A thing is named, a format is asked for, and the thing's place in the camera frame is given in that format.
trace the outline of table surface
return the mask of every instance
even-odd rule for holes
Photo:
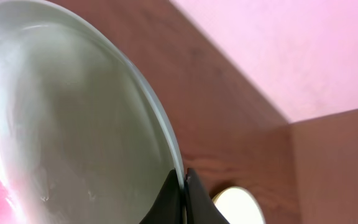
[[[238,185],[267,223],[299,223],[287,121],[167,0],[54,0],[128,56],[160,99],[211,195]]]

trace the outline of white plate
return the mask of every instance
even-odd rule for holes
[[[161,104],[99,31],[0,1],[0,181],[18,223],[139,223],[183,165]]]

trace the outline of wooden panel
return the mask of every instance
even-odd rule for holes
[[[300,222],[288,123],[168,1],[54,2],[99,29],[144,74],[185,167],[211,194],[240,185],[268,224]]]
[[[304,224],[358,223],[358,110],[293,125]]]

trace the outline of wooden table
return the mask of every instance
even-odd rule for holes
[[[99,29],[165,108],[183,163],[211,195],[239,185],[270,223],[299,223],[290,128],[167,0],[54,0]]]

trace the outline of brown panel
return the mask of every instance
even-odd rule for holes
[[[212,194],[240,185],[268,224],[300,222],[288,123],[168,1],[54,2],[99,29],[144,74],[185,167]]]
[[[304,224],[358,223],[358,110],[293,125]]]

